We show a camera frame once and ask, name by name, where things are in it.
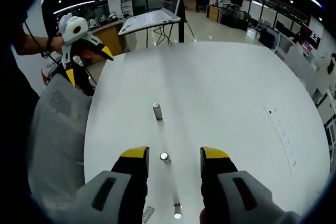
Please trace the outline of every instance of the black cable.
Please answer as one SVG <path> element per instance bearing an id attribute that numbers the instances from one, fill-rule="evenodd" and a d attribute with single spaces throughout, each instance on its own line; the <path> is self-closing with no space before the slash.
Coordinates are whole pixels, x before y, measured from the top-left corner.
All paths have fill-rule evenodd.
<path id="1" fill-rule="evenodd" d="M 174 25 L 174 24 L 172 24 L 172 26 L 171 26 L 171 28 L 170 28 L 170 31 L 169 31 L 169 37 L 168 37 L 169 39 L 170 39 L 170 36 L 172 35 L 173 25 Z"/>
<path id="2" fill-rule="evenodd" d="M 166 38 L 167 38 L 168 44 L 169 44 L 169 43 L 172 44 L 172 42 L 170 41 L 169 37 L 167 36 L 167 34 L 166 34 L 165 31 L 164 31 L 164 26 L 162 27 L 162 30 L 163 30 L 163 34 L 164 34 L 164 36 L 166 36 Z"/>
<path id="3" fill-rule="evenodd" d="M 148 48 L 148 29 L 146 29 L 146 48 Z"/>
<path id="4" fill-rule="evenodd" d="M 85 67 L 85 70 L 86 70 L 86 72 L 88 73 L 88 75 L 91 77 L 91 79 L 93 80 L 93 82 L 97 85 L 97 82 L 96 82 L 96 80 L 92 77 L 92 75 L 91 75 L 91 73 L 90 73 L 90 71 L 89 71 L 89 69 L 85 66 L 85 63 L 84 63 L 84 61 L 83 61 L 83 59 L 82 59 L 82 57 L 80 57 L 79 56 L 79 58 L 80 58 L 80 60 L 83 62 L 83 66 Z"/>
<path id="5" fill-rule="evenodd" d="M 53 60 L 54 63 L 58 64 L 58 62 L 50 55 L 49 52 L 46 52 L 45 49 L 39 44 L 39 42 L 35 39 L 34 35 L 32 34 L 32 32 L 30 31 L 27 22 L 25 22 L 25 26 L 30 34 L 30 36 L 33 38 L 33 40 L 36 42 L 36 44 L 44 51 L 43 53 L 46 54 L 50 59 Z"/>
<path id="6" fill-rule="evenodd" d="M 160 31 L 161 31 L 161 35 L 163 36 L 163 38 L 162 38 L 162 40 L 160 40 L 160 41 L 159 41 L 159 40 L 157 40 L 157 43 L 156 43 L 156 45 L 157 45 L 157 46 L 158 46 L 158 45 L 159 45 L 161 42 L 163 42 L 163 41 L 164 41 L 164 39 L 166 38 L 166 36 L 162 34 L 162 30 L 161 30 L 162 28 L 163 28 L 163 26 L 162 26 L 162 27 L 160 27 Z"/>
<path id="7" fill-rule="evenodd" d="M 192 31 L 192 29 L 191 29 L 191 27 L 190 27 L 190 25 L 189 25 L 189 23 L 187 22 L 187 25 L 188 25 L 188 27 L 189 27 L 189 29 L 190 29 L 190 31 L 191 31 L 191 34 L 193 35 L 193 37 L 194 37 L 194 41 L 195 41 L 195 35 L 194 35 L 194 33 L 193 33 L 193 31 Z"/>
<path id="8" fill-rule="evenodd" d="M 159 41 L 160 41 L 160 39 L 161 39 L 162 36 L 163 36 L 163 39 L 164 39 L 164 35 L 162 34 L 161 26 L 159 26 L 158 29 L 153 30 L 153 32 L 155 32 L 156 34 L 160 35 L 159 38 L 158 38 L 158 40 L 157 40 L 157 42 L 155 43 L 155 45 L 157 46 L 159 43 L 161 43 Z"/>

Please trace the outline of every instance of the wooden cabinet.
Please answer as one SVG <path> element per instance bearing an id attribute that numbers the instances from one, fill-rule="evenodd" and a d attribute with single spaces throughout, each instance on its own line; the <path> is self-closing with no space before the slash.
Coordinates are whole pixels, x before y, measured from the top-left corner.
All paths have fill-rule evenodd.
<path id="1" fill-rule="evenodd" d="M 218 22 L 220 11 L 221 11 L 220 8 L 208 5 L 206 7 L 206 17 L 214 22 Z"/>
<path id="2" fill-rule="evenodd" d="M 107 24 L 92 31 L 92 34 L 97 36 L 110 49 L 113 56 L 123 54 L 127 45 L 125 36 L 118 35 L 122 25 L 123 22 L 116 22 L 116 24 Z M 97 56 L 86 60 L 86 64 L 89 66 L 102 61 L 105 61 L 105 59 Z"/>

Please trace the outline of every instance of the hand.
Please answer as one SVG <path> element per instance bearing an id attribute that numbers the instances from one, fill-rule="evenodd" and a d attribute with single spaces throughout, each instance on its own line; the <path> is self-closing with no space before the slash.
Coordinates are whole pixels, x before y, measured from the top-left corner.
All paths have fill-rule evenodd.
<path id="1" fill-rule="evenodd" d="M 64 45 L 64 41 L 62 37 L 54 37 L 51 41 L 51 49 L 58 54 L 62 54 L 62 46 Z"/>

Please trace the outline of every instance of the spring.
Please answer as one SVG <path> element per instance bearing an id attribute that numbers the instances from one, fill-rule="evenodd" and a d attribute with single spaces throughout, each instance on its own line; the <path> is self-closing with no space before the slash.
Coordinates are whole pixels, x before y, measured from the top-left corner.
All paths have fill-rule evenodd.
<path id="1" fill-rule="evenodd" d="M 146 224 L 149 220 L 149 218 L 152 216 L 154 213 L 155 208 L 154 207 L 147 207 L 146 210 L 142 214 L 142 223 Z"/>

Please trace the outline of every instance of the desk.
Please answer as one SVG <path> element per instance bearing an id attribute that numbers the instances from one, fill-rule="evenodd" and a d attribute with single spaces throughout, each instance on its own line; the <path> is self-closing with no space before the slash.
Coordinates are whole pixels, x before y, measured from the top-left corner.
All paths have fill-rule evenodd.
<path id="1" fill-rule="evenodd" d="M 152 105 L 161 105 L 157 122 Z M 295 148 L 292 172 L 270 119 L 281 116 Z M 138 50 L 106 62 L 90 108 L 84 149 L 88 182 L 110 170 L 126 149 L 150 147 L 146 205 L 152 223 L 175 223 L 167 189 L 166 151 L 183 205 L 179 223 L 199 223 L 200 147 L 228 153 L 238 170 L 267 186 L 284 210 L 302 214 L 329 175 L 329 150 L 319 113 L 292 71 L 268 48 L 191 42 Z"/>
<path id="2" fill-rule="evenodd" d="M 97 36 L 102 43 L 110 49 L 113 56 L 123 54 L 127 45 L 136 44 L 136 42 L 134 42 L 134 40 L 136 40 L 135 36 L 132 38 L 130 38 L 130 36 L 118 36 L 118 32 L 123 23 L 123 20 L 119 20 L 91 31 L 93 35 Z M 102 61 L 105 61 L 102 57 L 91 58 L 86 60 L 86 65 L 94 65 Z"/>
<path id="3" fill-rule="evenodd" d="M 221 9 L 216 6 L 207 5 L 206 6 L 206 17 L 214 22 L 219 22 Z"/>

